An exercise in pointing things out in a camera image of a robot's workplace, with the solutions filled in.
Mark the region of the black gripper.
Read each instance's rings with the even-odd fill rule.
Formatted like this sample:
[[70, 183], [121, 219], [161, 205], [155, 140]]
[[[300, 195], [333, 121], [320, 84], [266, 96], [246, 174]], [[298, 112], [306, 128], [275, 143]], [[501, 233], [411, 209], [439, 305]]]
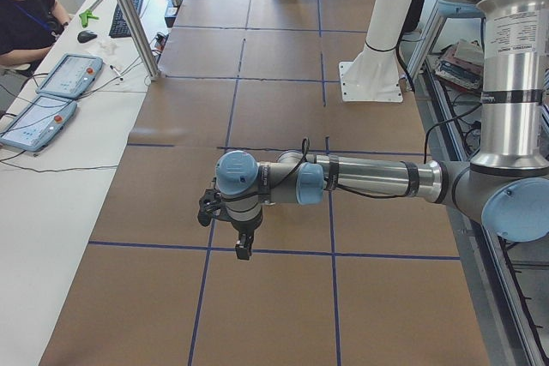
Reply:
[[239, 221], [232, 219], [232, 226], [238, 231], [238, 240], [235, 244], [236, 256], [239, 260], [249, 260], [252, 256], [252, 245], [255, 230], [262, 224], [262, 211], [254, 218]]

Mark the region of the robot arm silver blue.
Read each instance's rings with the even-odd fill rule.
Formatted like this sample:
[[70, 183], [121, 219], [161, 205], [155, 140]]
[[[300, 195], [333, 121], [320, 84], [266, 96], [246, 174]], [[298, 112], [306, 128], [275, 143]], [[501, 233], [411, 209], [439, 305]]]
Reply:
[[199, 201], [198, 221], [230, 223], [237, 257], [252, 254], [262, 209], [317, 204], [343, 190], [372, 199], [421, 197], [459, 210], [489, 232], [529, 242], [548, 232], [548, 163], [540, 154], [540, 109], [548, 64], [548, 0], [439, 0], [474, 6], [485, 19], [479, 151], [468, 162], [422, 164], [316, 155], [306, 149], [259, 162], [224, 154]]

